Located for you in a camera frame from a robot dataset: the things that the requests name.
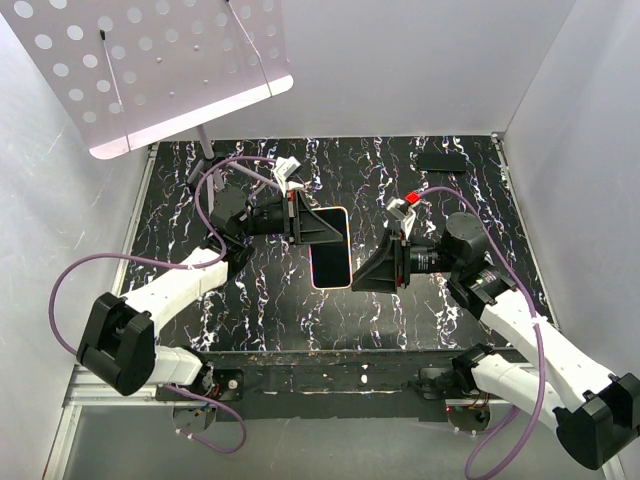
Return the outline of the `bare black phone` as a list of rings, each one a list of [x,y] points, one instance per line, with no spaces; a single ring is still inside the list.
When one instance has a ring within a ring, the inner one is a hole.
[[[464,174],[466,157],[459,153],[420,153],[416,157],[417,167],[429,173]]]

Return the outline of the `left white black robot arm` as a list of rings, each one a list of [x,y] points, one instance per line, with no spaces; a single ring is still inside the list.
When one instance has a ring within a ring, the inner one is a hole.
[[[178,268],[122,297],[105,293],[95,300],[76,359],[119,394],[173,384],[193,400],[217,395],[212,363],[191,347],[159,346],[156,337],[196,299],[244,269],[254,253],[251,237],[281,235],[308,246],[316,288],[351,282],[348,214],[341,206],[313,207],[298,190],[253,206],[241,189],[226,187],[215,196],[209,221],[217,236]]]

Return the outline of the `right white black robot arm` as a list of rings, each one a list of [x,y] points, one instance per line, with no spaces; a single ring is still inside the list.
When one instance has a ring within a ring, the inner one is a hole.
[[[577,463],[598,470],[639,436],[639,379],[615,374],[537,316],[516,282],[487,260],[488,244],[481,222],[465,212],[446,220],[436,242],[415,244],[388,230],[352,288],[394,294],[413,274],[448,274],[451,297],[533,367],[526,371],[476,345],[453,359],[454,389],[508,401],[554,431]]]

